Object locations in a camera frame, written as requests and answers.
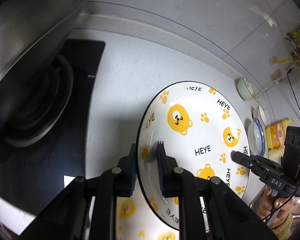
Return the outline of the blue patterned shallow bowl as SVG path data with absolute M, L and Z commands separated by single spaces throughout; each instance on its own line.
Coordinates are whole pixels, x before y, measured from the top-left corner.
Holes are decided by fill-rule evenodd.
M 255 154 L 263 157 L 266 151 L 266 142 L 264 131 L 258 118 L 253 119 L 253 143 Z

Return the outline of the white bowl blue leaf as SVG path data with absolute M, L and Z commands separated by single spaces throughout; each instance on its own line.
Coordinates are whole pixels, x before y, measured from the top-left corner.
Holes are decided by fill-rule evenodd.
M 237 90 L 240 97 L 245 101 L 255 98 L 253 87 L 245 77 L 239 79 L 237 83 Z

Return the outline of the black glass gas stove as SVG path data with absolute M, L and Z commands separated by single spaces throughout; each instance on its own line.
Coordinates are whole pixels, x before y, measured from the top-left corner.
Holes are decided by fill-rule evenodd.
M 90 99 L 106 44 L 69 39 L 50 74 L 13 112 L 0 137 L 0 197 L 37 215 L 85 173 Z

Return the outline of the yellow detergent bottle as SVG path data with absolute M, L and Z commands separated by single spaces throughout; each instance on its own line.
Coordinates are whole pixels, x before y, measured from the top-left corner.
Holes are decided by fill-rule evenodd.
M 294 118 L 284 119 L 266 128 L 265 135 L 269 149 L 284 146 L 287 127 L 294 121 Z

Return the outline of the beige wall socket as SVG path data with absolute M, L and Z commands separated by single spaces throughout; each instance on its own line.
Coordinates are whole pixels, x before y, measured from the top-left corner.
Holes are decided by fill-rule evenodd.
M 275 72 L 270 74 L 270 78 L 272 81 L 280 80 L 281 79 L 281 71 L 279 69 L 275 70 Z

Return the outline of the yellow gas valve pipe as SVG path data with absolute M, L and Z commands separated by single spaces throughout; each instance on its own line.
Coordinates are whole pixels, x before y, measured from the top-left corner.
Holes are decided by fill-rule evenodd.
M 286 40 L 288 40 L 293 45 L 293 50 L 289 52 L 288 56 L 284 59 L 272 58 L 271 63 L 274 64 L 284 64 L 292 62 L 296 68 L 300 69 L 300 35 L 299 31 L 293 31 L 286 35 Z

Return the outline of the black lidded wok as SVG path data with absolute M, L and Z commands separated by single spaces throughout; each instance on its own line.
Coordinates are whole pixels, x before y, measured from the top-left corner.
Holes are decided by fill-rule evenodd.
M 31 68 L 56 53 L 87 0 L 6 0 L 0 6 L 0 81 L 21 59 Z

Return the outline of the yellow bear print plate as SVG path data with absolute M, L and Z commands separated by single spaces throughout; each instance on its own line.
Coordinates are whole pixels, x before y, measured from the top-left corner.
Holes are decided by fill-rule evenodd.
M 177 82 L 160 91 L 142 117 L 137 142 L 143 195 L 155 215 L 173 229 L 179 229 L 179 201 L 161 193 L 155 153 L 159 142 L 194 176 L 217 176 L 239 197 L 247 188 L 248 169 L 231 159 L 235 151 L 250 153 L 243 122 L 221 93 L 203 83 Z

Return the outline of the pale cabbage piece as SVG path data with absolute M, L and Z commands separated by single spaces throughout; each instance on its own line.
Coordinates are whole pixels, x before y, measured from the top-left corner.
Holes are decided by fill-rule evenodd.
M 268 151 L 268 159 L 270 160 L 280 159 L 283 156 L 284 151 L 285 151 L 284 147 L 272 148 Z

